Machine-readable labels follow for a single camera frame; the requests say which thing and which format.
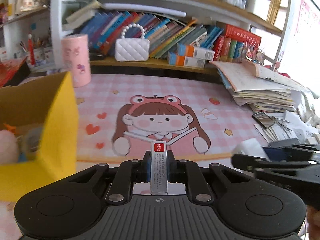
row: quilted handbag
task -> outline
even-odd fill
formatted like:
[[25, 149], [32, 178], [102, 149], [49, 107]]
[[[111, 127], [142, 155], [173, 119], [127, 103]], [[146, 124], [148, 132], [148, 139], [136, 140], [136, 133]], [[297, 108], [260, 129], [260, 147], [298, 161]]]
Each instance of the quilted handbag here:
[[[140, 28], [140, 38], [125, 38], [125, 33], [132, 27]], [[115, 58], [117, 61], [146, 61], [149, 58], [150, 41], [145, 39], [145, 30], [139, 24], [124, 27], [120, 39], [116, 40]]]

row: smartphone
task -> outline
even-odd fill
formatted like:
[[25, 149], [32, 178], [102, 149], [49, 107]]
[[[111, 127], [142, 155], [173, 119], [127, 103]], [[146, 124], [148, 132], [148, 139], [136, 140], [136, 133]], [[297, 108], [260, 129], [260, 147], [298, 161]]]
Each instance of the smartphone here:
[[258, 112], [252, 115], [253, 119], [256, 120], [263, 128], [269, 128], [270, 126], [275, 124], [269, 116], [267, 116], [264, 112]]

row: cartoon hand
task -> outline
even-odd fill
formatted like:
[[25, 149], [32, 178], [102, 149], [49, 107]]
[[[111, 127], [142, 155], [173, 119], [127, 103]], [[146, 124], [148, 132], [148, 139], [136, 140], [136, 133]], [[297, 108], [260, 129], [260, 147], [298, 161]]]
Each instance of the cartoon hand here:
[[320, 210], [316, 210], [314, 207], [308, 206], [307, 221], [309, 224], [309, 227], [308, 227], [309, 239], [319, 240], [320, 239]]
[[125, 156], [130, 152], [130, 142], [127, 138], [120, 137], [113, 143], [115, 154]]
[[196, 149], [196, 151], [200, 154], [204, 154], [208, 151], [208, 145], [205, 139], [201, 137], [194, 137], [193, 138], [193, 146]]

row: ribbed gray surface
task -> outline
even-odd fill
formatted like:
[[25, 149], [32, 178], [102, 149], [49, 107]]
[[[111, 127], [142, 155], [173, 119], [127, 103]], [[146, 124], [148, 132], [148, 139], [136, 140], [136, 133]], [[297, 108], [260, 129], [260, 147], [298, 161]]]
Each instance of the ribbed gray surface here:
[[[182, 196], [133, 196], [109, 207], [90, 230], [68, 240], [248, 240], [218, 219], [212, 208]], [[299, 240], [292, 235], [286, 240]], [[22, 240], [34, 240], [23, 237]]]

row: cartoon eye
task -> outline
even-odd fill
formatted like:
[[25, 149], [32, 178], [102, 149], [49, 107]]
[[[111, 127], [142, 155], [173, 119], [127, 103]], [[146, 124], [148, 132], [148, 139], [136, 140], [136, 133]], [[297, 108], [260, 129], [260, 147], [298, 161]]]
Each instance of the cartoon eye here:
[[175, 103], [175, 102], [178, 101], [178, 99], [175, 98], [175, 97], [167, 97], [167, 100], [168, 100], [169, 102], [172, 102], [172, 103]]
[[143, 97], [135, 97], [132, 99], [132, 102], [134, 102], [134, 103], [141, 103], [143, 101], [144, 101]]

